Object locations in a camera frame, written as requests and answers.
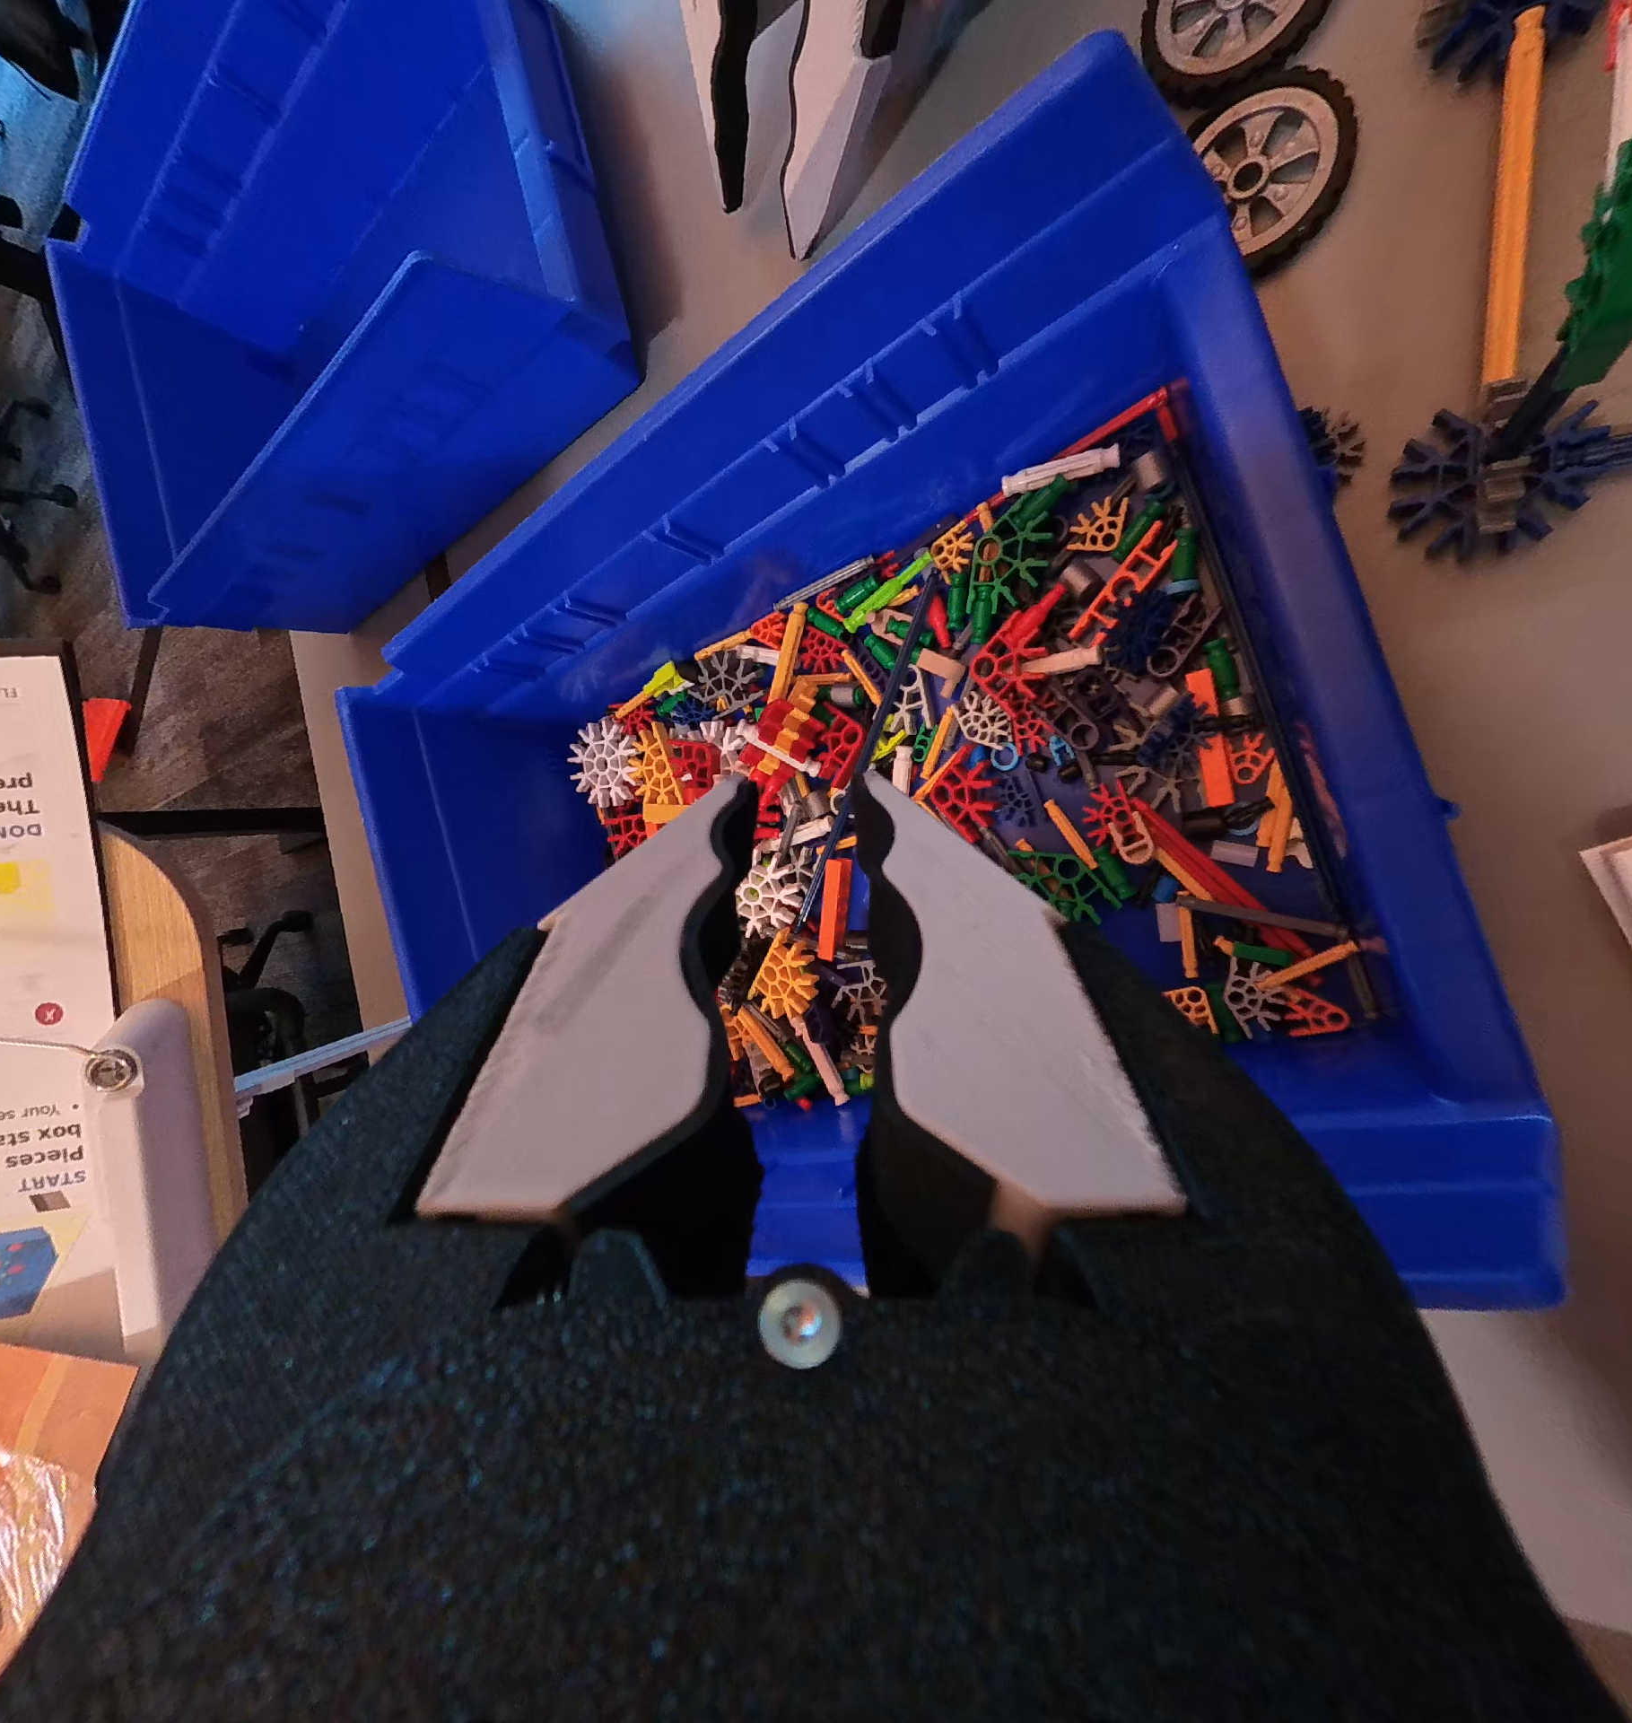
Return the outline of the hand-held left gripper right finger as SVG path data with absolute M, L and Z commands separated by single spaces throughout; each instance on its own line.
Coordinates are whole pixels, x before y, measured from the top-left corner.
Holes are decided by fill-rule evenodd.
M 1062 915 L 889 781 L 853 811 L 884 989 L 855 1173 L 869 1294 L 932 1294 L 987 1232 L 1038 1267 L 1062 1223 L 1182 1215 Z

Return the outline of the construction toy frame model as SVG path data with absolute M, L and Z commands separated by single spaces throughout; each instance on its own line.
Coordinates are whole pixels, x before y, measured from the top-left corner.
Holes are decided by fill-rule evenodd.
M 1604 173 L 1551 356 L 1531 373 L 1520 358 L 1546 64 L 1595 27 L 1610 77 Z M 1433 71 L 1490 75 L 1500 92 L 1478 408 L 1439 412 L 1404 445 L 1387 505 L 1400 542 L 1467 564 L 1546 538 L 1551 509 L 1577 511 L 1632 469 L 1632 426 L 1597 421 L 1588 397 L 1632 345 L 1632 2 L 1428 3 L 1421 46 Z

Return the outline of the grey toy wheel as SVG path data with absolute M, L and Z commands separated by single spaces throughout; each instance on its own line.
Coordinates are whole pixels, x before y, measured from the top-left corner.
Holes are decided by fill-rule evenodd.
M 1171 103 L 1198 104 L 1290 64 L 1331 2 L 1149 2 L 1141 60 Z
M 1228 204 L 1248 274 L 1261 279 L 1296 259 L 1336 213 L 1360 125 L 1342 79 L 1285 68 L 1239 84 L 1193 121 L 1189 139 Z

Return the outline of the wooden side table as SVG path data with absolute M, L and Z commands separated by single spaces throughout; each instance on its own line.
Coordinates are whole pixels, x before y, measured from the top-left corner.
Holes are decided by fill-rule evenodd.
M 244 1213 L 246 1184 L 217 932 L 169 862 L 114 823 L 99 823 L 97 840 L 118 1006 L 176 1002 L 189 1022 L 208 1193 L 224 1241 Z

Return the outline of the white sheet holder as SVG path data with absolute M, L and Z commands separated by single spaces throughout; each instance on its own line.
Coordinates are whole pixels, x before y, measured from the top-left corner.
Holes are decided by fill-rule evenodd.
M 186 1007 L 129 1007 L 79 1075 L 114 1237 L 123 1353 L 145 1366 L 220 1250 Z

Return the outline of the pile of colourful construction pieces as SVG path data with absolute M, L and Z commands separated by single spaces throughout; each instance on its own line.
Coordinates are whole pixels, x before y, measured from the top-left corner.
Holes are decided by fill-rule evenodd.
M 584 722 L 570 776 L 616 862 L 722 778 L 753 785 L 719 982 L 741 1110 L 869 1096 L 886 985 L 855 787 L 902 792 L 1062 925 L 1114 921 L 1229 1046 L 1365 1017 L 1228 605 L 1169 390 L 902 548 L 663 662 Z

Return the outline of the laminated instruction sheet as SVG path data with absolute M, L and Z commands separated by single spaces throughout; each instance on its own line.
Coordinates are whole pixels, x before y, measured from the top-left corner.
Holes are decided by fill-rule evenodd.
M 86 1077 L 119 1009 L 72 654 L 0 640 L 0 1340 L 121 1360 Z

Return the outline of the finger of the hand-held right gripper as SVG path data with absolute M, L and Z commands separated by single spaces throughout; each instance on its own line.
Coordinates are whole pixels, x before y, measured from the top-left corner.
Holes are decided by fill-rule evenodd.
M 847 154 L 862 139 L 899 46 L 899 2 L 807 2 L 788 73 L 790 141 L 781 169 L 788 250 L 814 252 Z
M 682 2 L 684 42 L 711 149 L 722 209 L 742 202 L 748 141 L 748 59 L 777 2 Z

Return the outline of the empty blue plastic bin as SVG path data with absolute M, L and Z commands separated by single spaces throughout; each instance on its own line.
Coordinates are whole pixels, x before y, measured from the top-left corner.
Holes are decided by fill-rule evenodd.
M 641 378 L 553 3 L 130 3 L 64 198 L 130 627 L 349 632 Z

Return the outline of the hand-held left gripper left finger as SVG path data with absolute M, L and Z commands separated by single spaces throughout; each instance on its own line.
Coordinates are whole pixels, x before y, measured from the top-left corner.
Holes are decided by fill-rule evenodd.
M 724 774 L 548 912 L 417 1189 L 423 1219 L 537 1223 L 570 1254 L 638 1237 L 674 1296 L 739 1296 L 761 1162 L 733 1099 L 719 983 L 757 790 Z

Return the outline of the blue plastic parts bin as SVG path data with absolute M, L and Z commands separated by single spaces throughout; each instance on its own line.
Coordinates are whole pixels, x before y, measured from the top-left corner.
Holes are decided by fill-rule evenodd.
M 1237 1053 L 1417 1303 L 1564 1292 L 1558 1132 L 1191 143 L 1093 33 L 636 419 L 338 698 L 412 1018 L 605 866 L 575 726 L 1160 390 L 1373 1007 Z

